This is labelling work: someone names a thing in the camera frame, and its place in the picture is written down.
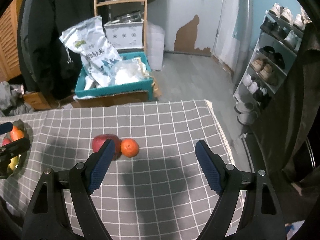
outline plastic bag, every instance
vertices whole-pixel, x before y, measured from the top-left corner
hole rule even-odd
[[[63,31],[60,40],[68,49],[81,55],[90,79],[102,87],[110,85],[110,69],[122,59],[104,35],[101,16],[90,18]]]
[[[111,84],[122,85],[138,82],[149,76],[146,65],[140,57],[118,61],[110,69]]]

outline wooden cabinet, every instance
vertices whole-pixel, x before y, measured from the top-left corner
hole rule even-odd
[[[42,93],[32,93],[23,95],[23,100],[31,105],[35,110],[47,110],[51,109],[48,101],[44,98]]]
[[[0,18],[0,82],[21,75],[17,26],[22,0],[13,0]]]

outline wooden floor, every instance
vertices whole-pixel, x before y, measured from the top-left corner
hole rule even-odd
[[[207,99],[231,147],[237,167],[250,171],[239,136],[246,129],[237,121],[230,73],[210,57],[164,54],[163,69],[153,72],[162,91],[160,102]]]

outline drawstring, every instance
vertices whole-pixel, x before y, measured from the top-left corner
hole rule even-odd
[[[70,57],[69,49],[68,49],[66,46],[64,46],[64,47],[66,48],[66,51],[67,51],[67,54],[68,54],[68,64],[70,64],[70,63],[73,62],[73,60],[72,60],[71,57]]]

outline tangerine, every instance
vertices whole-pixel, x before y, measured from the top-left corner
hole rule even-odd
[[[16,140],[19,140],[19,139],[23,138],[24,137],[24,133],[21,130],[16,130],[14,132],[11,131],[10,132],[10,136],[11,136],[12,141],[16,141]]]
[[[132,138],[123,139],[121,142],[121,153],[128,158],[137,156],[139,153],[138,143]]]

